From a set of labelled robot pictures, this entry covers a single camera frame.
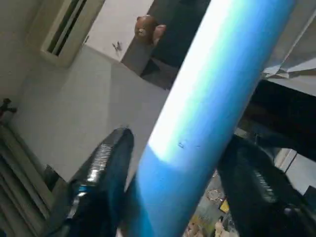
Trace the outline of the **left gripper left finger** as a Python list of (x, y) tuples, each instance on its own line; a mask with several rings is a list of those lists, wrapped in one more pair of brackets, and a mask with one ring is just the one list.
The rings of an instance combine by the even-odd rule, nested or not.
[(102, 140), (57, 195), (48, 219), (50, 237), (114, 237), (134, 147), (130, 128)]

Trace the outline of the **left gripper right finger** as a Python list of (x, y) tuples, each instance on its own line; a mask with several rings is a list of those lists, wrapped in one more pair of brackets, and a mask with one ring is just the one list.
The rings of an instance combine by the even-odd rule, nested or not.
[(306, 199), (257, 145), (232, 138), (217, 171), (241, 237), (314, 237)]

